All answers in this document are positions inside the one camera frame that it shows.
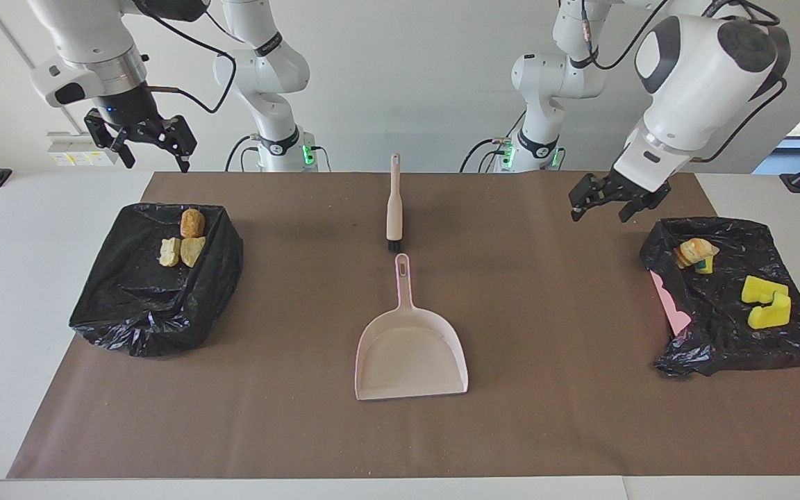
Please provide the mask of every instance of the dustpan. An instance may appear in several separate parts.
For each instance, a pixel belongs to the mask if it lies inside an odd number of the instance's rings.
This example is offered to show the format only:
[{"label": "dustpan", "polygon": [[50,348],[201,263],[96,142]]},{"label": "dustpan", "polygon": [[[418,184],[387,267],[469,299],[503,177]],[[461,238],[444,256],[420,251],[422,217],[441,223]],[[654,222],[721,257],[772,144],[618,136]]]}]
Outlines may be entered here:
[{"label": "dustpan", "polygon": [[409,256],[394,259],[397,309],[366,326],[356,347],[356,398],[391,399],[467,392],[467,366],[453,326],[413,305]]}]

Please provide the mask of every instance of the black plastic bag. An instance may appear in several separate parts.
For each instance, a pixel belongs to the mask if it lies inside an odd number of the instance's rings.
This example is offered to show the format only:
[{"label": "black plastic bag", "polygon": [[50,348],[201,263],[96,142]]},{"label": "black plastic bag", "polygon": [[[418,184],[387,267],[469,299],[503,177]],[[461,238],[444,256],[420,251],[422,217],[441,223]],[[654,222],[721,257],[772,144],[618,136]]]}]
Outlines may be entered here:
[{"label": "black plastic bag", "polygon": [[[197,264],[159,265],[165,238],[181,237],[181,213],[206,218]],[[206,341],[242,273],[242,238],[223,206],[136,203],[120,211],[69,325],[91,344],[151,357]]]},{"label": "black plastic bag", "polygon": [[[679,269],[672,249],[690,238],[711,241],[721,252],[714,273]],[[662,278],[676,309],[692,321],[671,335],[665,354],[654,365],[669,376],[718,370],[762,370],[800,367],[800,294],[764,224],[695,217],[662,219],[641,248],[647,269]],[[755,304],[740,301],[746,276],[758,276],[790,289],[792,316],[786,326],[753,330],[749,311]]]}]

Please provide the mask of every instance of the dustpan handle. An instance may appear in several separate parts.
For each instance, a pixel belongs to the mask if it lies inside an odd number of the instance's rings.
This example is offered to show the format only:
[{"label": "dustpan handle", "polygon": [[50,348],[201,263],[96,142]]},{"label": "dustpan handle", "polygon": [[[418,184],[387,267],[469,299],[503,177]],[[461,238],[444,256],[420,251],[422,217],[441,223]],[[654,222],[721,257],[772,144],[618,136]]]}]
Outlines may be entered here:
[{"label": "dustpan handle", "polygon": [[410,282],[409,256],[398,253],[394,259],[397,271],[397,309],[413,309],[413,285]]}]

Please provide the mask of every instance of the yellow sponge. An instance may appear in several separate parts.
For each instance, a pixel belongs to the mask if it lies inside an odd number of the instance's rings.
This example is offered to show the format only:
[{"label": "yellow sponge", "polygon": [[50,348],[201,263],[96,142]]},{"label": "yellow sponge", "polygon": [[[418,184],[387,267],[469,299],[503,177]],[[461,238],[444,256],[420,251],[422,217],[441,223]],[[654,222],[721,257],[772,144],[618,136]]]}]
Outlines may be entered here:
[{"label": "yellow sponge", "polygon": [[742,301],[744,303],[771,303],[774,293],[788,295],[788,287],[766,279],[746,276],[746,284],[742,287]]},{"label": "yellow sponge", "polygon": [[715,256],[708,256],[705,260],[696,262],[693,267],[696,269],[697,274],[712,274],[714,272]]},{"label": "yellow sponge", "polygon": [[768,307],[758,306],[749,313],[749,326],[753,329],[783,326],[790,322],[792,299],[788,295],[774,292],[774,303]]}]

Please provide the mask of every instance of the brown mat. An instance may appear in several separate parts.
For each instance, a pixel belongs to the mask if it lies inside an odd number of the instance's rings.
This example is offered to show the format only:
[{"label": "brown mat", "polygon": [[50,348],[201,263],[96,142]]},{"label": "brown mat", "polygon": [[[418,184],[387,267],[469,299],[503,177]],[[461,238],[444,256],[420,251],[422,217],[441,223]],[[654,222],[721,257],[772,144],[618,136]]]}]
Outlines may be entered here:
[{"label": "brown mat", "polygon": [[581,173],[407,174],[415,303],[455,326],[470,392],[356,401],[360,333],[397,303],[387,177],[156,174],[146,201],[226,206],[238,291],[171,360],[75,339],[9,477],[800,474],[800,368],[651,366],[667,325],[637,252],[660,217],[714,215],[692,175],[634,222],[573,224]]}]

